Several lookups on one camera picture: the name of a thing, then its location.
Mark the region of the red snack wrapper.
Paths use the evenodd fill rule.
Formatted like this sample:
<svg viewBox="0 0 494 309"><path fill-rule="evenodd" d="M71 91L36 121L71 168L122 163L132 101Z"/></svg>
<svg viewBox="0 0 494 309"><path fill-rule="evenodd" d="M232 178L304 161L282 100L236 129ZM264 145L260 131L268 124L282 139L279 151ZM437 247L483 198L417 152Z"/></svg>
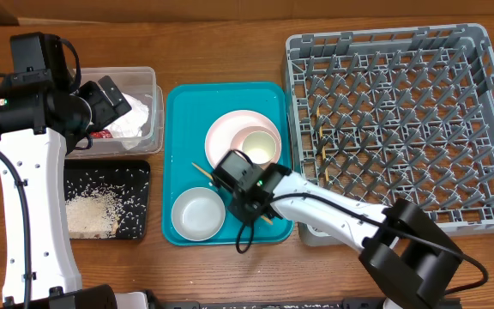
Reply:
<svg viewBox="0 0 494 309"><path fill-rule="evenodd" d="M93 139L109 139L109 138L112 138L112 134L108 130L101 130L101 131L92 132L90 134L90 136Z"/></svg>

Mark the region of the white napkin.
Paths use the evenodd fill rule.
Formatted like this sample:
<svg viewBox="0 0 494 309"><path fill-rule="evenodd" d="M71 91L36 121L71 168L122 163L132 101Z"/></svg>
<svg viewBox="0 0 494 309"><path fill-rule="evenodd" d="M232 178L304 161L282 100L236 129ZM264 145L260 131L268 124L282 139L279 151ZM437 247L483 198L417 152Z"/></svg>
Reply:
<svg viewBox="0 0 494 309"><path fill-rule="evenodd" d="M105 129L111 133L113 138L124 138L122 145L130 150L140 143L136 138L142 136L142 126L148 121L149 108L128 94L123 96L130 104L131 110L106 126Z"/></svg>

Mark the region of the grey bowl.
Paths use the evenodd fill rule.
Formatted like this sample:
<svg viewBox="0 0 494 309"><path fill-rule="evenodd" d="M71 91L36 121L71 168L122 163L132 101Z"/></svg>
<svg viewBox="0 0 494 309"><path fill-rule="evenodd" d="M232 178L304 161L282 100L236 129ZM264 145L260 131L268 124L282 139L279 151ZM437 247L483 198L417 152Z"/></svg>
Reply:
<svg viewBox="0 0 494 309"><path fill-rule="evenodd" d="M226 208L220 196L208 188L184 191L172 206L172 225L184 239L200 242L214 237L224 225Z"/></svg>

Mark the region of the cream paper cup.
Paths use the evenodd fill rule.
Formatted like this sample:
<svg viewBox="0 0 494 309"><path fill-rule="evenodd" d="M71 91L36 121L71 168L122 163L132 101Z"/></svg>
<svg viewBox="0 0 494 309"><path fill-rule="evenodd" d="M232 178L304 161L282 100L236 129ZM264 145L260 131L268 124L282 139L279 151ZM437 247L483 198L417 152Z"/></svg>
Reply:
<svg viewBox="0 0 494 309"><path fill-rule="evenodd" d="M278 154L277 142L266 131L251 132L244 139L241 150L257 165L273 162Z"/></svg>

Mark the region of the wooden chopstick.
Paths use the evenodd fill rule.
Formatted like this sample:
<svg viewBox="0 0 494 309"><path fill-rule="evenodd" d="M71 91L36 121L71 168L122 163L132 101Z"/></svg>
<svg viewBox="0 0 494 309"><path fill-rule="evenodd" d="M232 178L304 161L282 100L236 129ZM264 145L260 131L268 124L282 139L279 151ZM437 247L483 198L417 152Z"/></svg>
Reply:
<svg viewBox="0 0 494 309"><path fill-rule="evenodd" d="M318 121L319 121L319 118L321 117L320 107L317 107L316 108L316 115L317 115L317 118L318 118ZM326 143L324 142L324 135L323 135L323 128L322 128L322 126L323 126L323 120L319 124L319 126L317 127L317 129L318 129L318 135L320 137L320 142L323 142L323 145L321 147L322 163L320 165L320 168L321 168L322 175L323 175L323 177L325 179L325 182L327 183L329 181L329 175L328 175L327 167L324 166L327 153L326 153L326 146L325 146Z"/></svg>
<svg viewBox="0 0 494 309"><path fill-rule="evenodd" d="M213 182L214 182L213 176L212 176L210 173L208 173L207 171L205 171L204 169L202 169L201 167L199 167L199 166L198 166L195 162L191 162L191 165L192 165L193 167L195 167L195 168L196 168L199 172L201 172L203 175L205 175L206 177L208 177L211 181L213 181ZM267 218L267 216L265 216L265 215L261 215L261 218L262 218L265 222L267 222L267 224L269 224L269 225L273 225L273 222L272 222L269 218Z"/></svg>

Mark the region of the small pink bowl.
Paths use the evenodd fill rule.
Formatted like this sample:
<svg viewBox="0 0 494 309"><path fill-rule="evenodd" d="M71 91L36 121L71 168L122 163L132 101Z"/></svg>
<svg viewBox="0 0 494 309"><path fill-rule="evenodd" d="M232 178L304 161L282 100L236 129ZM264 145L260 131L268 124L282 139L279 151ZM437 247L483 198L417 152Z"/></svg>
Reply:
<svg viewBox="0 0 494 309"><path fill-rule="evenodd" d="M266 131L267 133L270 133L273 137L274 137L274 140L277 142L277 146L278 146L278 154L276 155L276 158L274 159L273 162L270 162L270 163L277 163L279 158L280 158L280 152L281 152L281 141L280 141L280 136L278 133L275 133L273 132L272 130L268 129L268 128L265 128L265 127L262 127L262 126L250 126L250 127L246 127L242 130L240 130L232 139L232 143L231 143L231 148L232 149L237 149L237 150L241 150L242 148L242 144L243 144L243 141L244 139L251 133L251 132L254 132L254 131Z"/></svg>

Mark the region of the large pink plate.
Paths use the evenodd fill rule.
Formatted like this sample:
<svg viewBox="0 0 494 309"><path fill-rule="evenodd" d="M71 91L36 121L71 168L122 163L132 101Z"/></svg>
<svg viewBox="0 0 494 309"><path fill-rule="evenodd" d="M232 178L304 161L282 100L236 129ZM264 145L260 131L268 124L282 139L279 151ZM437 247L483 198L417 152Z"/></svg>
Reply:
<svg viewBox="0 0 494 309"><path fill-rule="evenodd" d="M280 136L276 125L259 112L250 110L229 112L218 118L211 125L205 138L205 155L211 167L216 167L229 150L237 150L231 148L233 137L240 130L250 126L262 126L278 133Z"/></svg>

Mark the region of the pile of white rice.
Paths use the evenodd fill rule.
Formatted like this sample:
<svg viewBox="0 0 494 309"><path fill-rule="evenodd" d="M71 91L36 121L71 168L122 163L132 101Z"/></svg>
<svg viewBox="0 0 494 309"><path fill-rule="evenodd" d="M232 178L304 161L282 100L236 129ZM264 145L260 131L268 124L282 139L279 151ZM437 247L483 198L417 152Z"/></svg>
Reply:
<svg viewBox="0 0 494 309"><path fill-rule="evenodd" d="M123 205L114 192L94 192L65 203L71 239L115 238Z"/></svg>

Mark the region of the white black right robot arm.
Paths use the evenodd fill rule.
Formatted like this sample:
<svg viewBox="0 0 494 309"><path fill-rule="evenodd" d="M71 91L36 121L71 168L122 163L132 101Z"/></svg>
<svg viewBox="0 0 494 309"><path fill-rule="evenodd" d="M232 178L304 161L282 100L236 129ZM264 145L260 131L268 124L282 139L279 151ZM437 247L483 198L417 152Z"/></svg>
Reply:
<svg viewBox="0 0 494 309"><path fill-rule="evenodd" d="M262 215L315 227L358 253L385 294L385 308L435 308L466 256L416 205L362 203L312 184L287 167L221 162L214 182L232 194L246 226Z"/></svg>

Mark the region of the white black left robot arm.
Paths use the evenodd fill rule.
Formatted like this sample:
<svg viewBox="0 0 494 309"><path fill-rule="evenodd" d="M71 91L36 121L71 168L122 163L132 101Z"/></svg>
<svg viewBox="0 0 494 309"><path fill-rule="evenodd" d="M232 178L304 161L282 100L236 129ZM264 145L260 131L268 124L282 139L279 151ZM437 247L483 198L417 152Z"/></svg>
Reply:
<svg viewBox="0 0 494 309"><path fill-rule="evenodd" d="M64 162L110 122L81 75L8 74L0 84L0 179L6 233L4 306L31 307L82 289L64 201Z"/></svg>

